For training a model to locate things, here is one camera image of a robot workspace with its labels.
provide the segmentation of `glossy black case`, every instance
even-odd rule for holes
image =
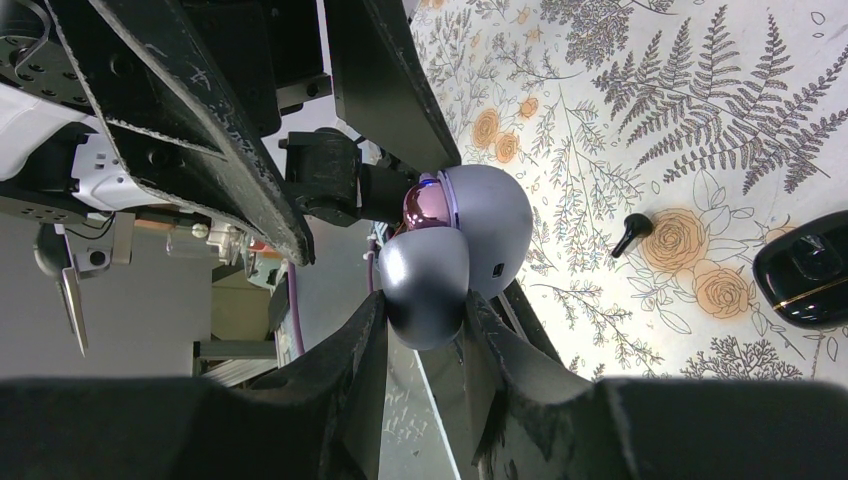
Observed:
[[[767,244],[754,258],[754,278],[772,308],[792,325],[848,323],[848,211]]]

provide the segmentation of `earbud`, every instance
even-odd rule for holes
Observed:
[[[389,321],[419,350],[450,342],[468,290],[494,298],[524,262],[533,233],[518,182],[487,165],[422,175],[403,206],[407,231],[386,242],[380,274]]]
[[[621,241],[618,242],[618,245],[615,246],[610,255],[612,258],[620,257],[633,240],[639,237],[647,237],[653,233],[653,231],[654,224],[651,223],[650,218],[642,215],[641,213],[628,215],[624,219],[624,236],[621,237]]]

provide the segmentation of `gray wall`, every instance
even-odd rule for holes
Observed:
[[[81,282],[83,358],[55,285],[35,264],[36,229],[0,214],[0,378],[191,374],[192,342],[209,338],[209,261],[170,258],[164,236],[137,232],[131,265]]]

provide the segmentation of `black earbud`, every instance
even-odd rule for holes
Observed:
[[[615,246],[612,253],[612,258],[618,258],[624,253],[624,250],[630,245],[630,242],[639,238],[647,237],[654,231],[654,224],[651,219],[641,213],[633,213],[624,219],[624,236],[621,241]]]

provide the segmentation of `table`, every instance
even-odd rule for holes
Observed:
[[[571,370],[848,384],[848,327],[788,325],[751,274],[848,200],[842,2],[426,0],[411,26],[463,162],[527,190],[518,278]],[[614,261],[631,212],[655,233]]]

